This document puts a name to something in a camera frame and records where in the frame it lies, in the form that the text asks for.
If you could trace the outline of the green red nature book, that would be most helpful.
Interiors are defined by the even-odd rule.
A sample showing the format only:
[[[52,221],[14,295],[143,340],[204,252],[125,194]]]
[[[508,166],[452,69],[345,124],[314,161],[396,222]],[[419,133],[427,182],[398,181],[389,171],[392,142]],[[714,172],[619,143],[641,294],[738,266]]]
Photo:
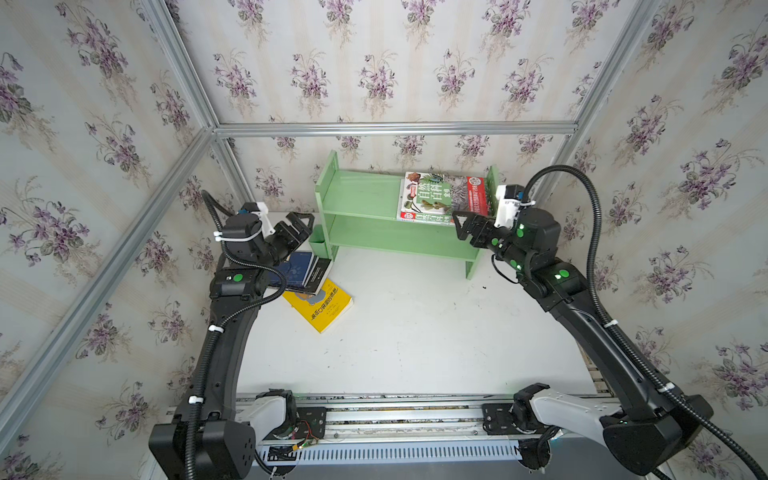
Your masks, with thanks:
[[[455,211],[488,215],[490,201],[484,178],[406,172],[401,182],[396,219],[452,226]]]

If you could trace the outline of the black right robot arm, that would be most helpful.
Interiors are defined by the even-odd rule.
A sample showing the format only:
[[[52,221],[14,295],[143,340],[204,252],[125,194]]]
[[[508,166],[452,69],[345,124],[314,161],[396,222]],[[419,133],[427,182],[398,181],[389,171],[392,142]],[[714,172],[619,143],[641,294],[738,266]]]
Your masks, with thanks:
[[[637,348],[620,347],[626,335],[611,337],[613,324],[600,320],[585,276],[556,256],[561,226],[550,213],[525,208],[510,227],[466,211],[455,212],[453,219],[459,239],[490,250],[514,269],[517,283],[573,336],[618,400],[613,406],[591,403],[534,383],[514,395],[507,413],[486,422],[487,431],[510,427],[533,434],[558,427],[604,446],[639,476],[691,444],[700,424],[666,397],[679,388],[668,380],[655,386],[631,360]]]

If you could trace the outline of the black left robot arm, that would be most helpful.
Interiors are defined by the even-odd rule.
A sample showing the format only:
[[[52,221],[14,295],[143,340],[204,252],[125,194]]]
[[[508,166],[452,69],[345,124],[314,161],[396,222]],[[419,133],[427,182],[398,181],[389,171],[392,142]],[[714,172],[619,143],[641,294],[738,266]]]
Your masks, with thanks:
[[[287,286],[271,288],[269,277],[309,239],[314,217],[290,212],[269,230],[265,222],[254,203],[214,219],[225,263],[210,283],[209,325],[185,396],[148,442],[169,479],[243,479],[256,460],[254,423],[236,418],[237,380],[259,310]]]

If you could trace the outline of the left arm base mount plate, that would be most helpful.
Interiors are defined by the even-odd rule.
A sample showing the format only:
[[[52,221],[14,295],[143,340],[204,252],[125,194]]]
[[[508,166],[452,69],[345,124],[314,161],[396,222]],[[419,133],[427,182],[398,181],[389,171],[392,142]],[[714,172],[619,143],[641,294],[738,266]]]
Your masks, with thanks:
[[[287,439],[321,440],[325,438],[328,409],[325,407],[298,407],[296,420]]]

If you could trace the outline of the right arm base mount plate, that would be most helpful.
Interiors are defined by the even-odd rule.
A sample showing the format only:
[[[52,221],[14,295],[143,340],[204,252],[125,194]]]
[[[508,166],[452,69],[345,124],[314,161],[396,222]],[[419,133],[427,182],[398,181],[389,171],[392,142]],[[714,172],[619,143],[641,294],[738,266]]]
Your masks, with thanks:
[[[514,404],[510,402],[484,403],[481,405],[483,414],[483,430],[489,436],[520,434],[516,423]]]

